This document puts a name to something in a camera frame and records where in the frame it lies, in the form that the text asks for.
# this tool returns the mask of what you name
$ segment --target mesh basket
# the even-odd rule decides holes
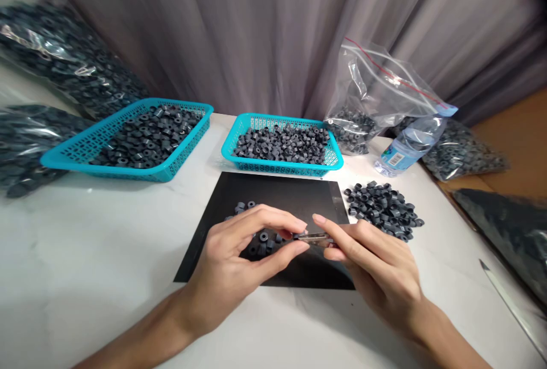
[[[196,124],[179,147],[171,153],[168,159],[149,169],[89,164],[89,161],[94,159],[114,134],[121,129],[126,120],[136,118],[148,112],[150,107],[160,104],[179,106],[201,116],[199,123]],[[173,179],[178,169],[209,128],[212,113],[213,107],[209,104],[154,98],[140,100],[51,149],[42,156],[41,163],[45,167],[79,171],[96,177],[167,182]]]
[[[259,130],[264,127],[273,128],[274,125],[284,128],[290,124],[296,128],[308,128],[317,126],[318,128],[326,128],[322,121],[305,120],[303,118],[292,118],[282,116],[270,116],[269,114],[246,113],[240,114],[235,119],[235,123],[230,130],[230,134],[226,138],[222,146],[222,155],[225,159],[233,162],[239,170],[243,171],[262,171],[264,173],[278,174],[297,174],[309,175],[312,177],[322,177],[331,170],[339,170],[344,165],[344,160],[340,154],[336,140],[331,132],[329,132],[330,140],[325,146],[325,164],[303,164],[284,161],[270,161],[256,158],[234,157],[232,152],[237,145],[240,134],[245,134],[249,127]]]

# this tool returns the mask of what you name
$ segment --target bottle label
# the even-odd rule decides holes
[[[391,145],[382,153],[381,157],[382,161],[391,168],[399,171],[405,171],[420,159],[420,157],[408,157],[401,151],[397,150],[394,144],[395,143],[391,143]]]

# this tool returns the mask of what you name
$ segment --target metal tool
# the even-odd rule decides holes
[[[308,233],[295,237],[294,239],[304,241],[312,245],[319,245],[320,247],[325,248],[332,248],[336,246],[333,239],[326,232]]]
[[[545,361],[545,363],[547,363],[547,357],[545,355],[545,351],[543,350],[541,343],[536,339],[536,336],[532,333],[532,331],[528,327],[526,320],[520,316],[519,307],[513,302],[513,300],[507,293],[507,291],[505,291],[500,281],[498,281],[498,279],[490,270],[490,268],[488,268],[481,259],[479,259],[479,261],[480,261],[480,265],[483,267],[484,273],[486,274],[486,276],[488,277],[488,279],[490,280],[490,282],[496,289],[497,293],[500,295],[501,299],[505,302],[505,304],[507,305],[507,308],[509,308],[509,311],[515,317],[515,319],[519,323],[520,327],[522,328],[522,330],[524,331],[528,339],[530,339],[534,348],[536,348],[537,352],[540,354],[542,359]]]

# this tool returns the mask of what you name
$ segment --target gray curtain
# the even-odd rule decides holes
[[[547,84],[539,0],[72,0],[152,94],[321,119],[345,35],[474,124]]]

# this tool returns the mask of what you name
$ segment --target black mat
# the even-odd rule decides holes
[[[309,232],[321,231],[313,223],[314,212],[339,224],[349,223],[337,182],[222,173],[175,276],[175,282],[188,282],[192,276],[209,229],[223,222],[225,217],[233,215],[238,202],[247,203],[251,200],[291,212],[308,223]],[[246,251],[241,256],[248,258]],[[324,259],[323,249],[314,245],[263,285],[354,289],[345,268],[340,263]]]

